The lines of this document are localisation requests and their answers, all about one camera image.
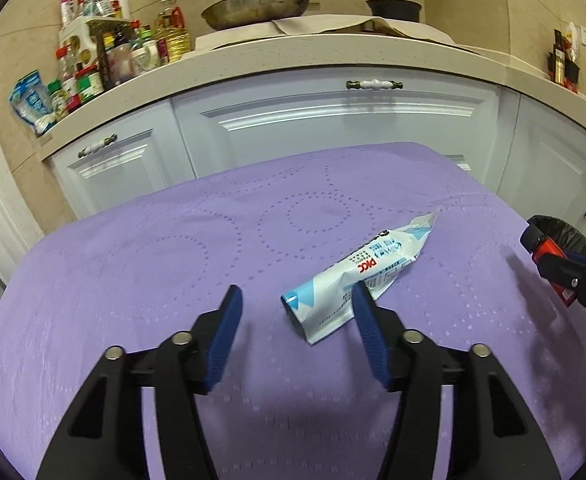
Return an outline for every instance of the countertop edge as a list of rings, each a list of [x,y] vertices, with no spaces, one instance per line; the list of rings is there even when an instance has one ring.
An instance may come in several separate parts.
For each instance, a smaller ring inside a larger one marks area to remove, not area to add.
[[[153,70],[107,92],[56,124],[36,140],[36,153],[44,161],[109,121],[201,86],[277,70],[359,64],[430,70],[511,88],[554,108],[586,129],[585,96],[503,62],[420,40],[314,34],[226,46]]]

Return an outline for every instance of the cooking oil bottle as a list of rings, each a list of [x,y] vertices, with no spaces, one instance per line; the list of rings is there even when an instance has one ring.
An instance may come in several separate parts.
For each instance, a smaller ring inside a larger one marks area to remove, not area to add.
[[[186,30],[182,9],[176,0],[162,0],[163,10],[157,15],[154,37],[161,64],[179,61],[191,51],[191,37]]]

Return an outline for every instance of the beige cloth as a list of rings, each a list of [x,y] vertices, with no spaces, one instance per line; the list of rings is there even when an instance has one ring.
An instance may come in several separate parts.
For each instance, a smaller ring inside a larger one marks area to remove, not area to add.
[[[344,34],[379,34],[395,38],[433,41],[435,43],[457,46],[451,37],[424,23],[387,20],[374,16],[353,16],[350,14],[316,14],[285,18],[275,22],[255,23],[244,27],[220,30],[195,40],[195,51],[185,57],[196,56],[202,52],[244,41],[277,38],[279,36],[300,36],[303,34],[322,34],[323,32]]]

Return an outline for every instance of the red bottle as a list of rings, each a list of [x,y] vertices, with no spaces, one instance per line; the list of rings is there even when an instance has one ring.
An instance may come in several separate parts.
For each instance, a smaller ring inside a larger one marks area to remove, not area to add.
[[[566,254],[564,254],[564,251],[560,249],[558,244],[535,227],[535,225],[529,225],[525,229],[520,237],[520,243],[529,252],[535,264],[537,264],[542,254],[554,254],[555,256],[566,258]],[[576,300],[576,294],[570,288],[558,285],[557,283],[550,283],[553,290],[560,297],[560,300],[562,300],[562,303],[566,306],[570,306]]]

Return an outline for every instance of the white plastic package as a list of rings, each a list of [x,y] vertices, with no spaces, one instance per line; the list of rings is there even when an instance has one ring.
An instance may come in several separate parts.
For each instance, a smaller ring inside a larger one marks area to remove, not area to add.
[[[401,270],[416,261],[435,216],[419,216],[409,225],[382,231],[341,262],[284,293],[282,303],[297,331],[314,344],[350,320],[353,285],[360,280],[377,300]]]

